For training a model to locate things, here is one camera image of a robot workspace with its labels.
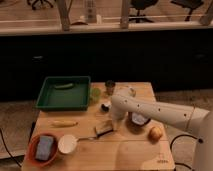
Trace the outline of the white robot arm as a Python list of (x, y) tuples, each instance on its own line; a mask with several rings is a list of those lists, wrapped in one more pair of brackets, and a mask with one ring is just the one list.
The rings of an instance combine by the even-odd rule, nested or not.
[(213, 171), (213, 110), (138, 99), (129, 87), (111, 96), (110, 113), (114, 122), (127, 112), (140, 114), (197, 138), (191, 171)]

